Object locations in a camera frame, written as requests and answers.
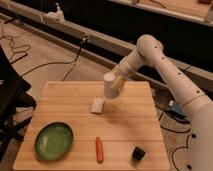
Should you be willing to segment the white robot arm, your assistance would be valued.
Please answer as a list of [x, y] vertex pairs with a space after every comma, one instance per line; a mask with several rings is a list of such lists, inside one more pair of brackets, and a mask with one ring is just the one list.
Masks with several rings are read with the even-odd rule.
[[188, 115], [191, 138], [187, 164], [191, 171], [213, 171], [213, 100], [163, 53], [163, 45], [152, 35], [142, 35], [136, 48], [113, 68], [114, 88], [132, 77], [144, 65], [152, 65], [169, 91]]

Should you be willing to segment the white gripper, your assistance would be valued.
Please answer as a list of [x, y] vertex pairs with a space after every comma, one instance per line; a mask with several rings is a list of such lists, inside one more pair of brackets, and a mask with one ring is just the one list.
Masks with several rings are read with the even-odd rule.
[[111, 70], [117, 77], [113, 83], [113, 90], [120, 90], [124, 86], [124, 78], [131, 78], [137, 72], [140, 63], [134, 58], [124, 57], [119, 64]]

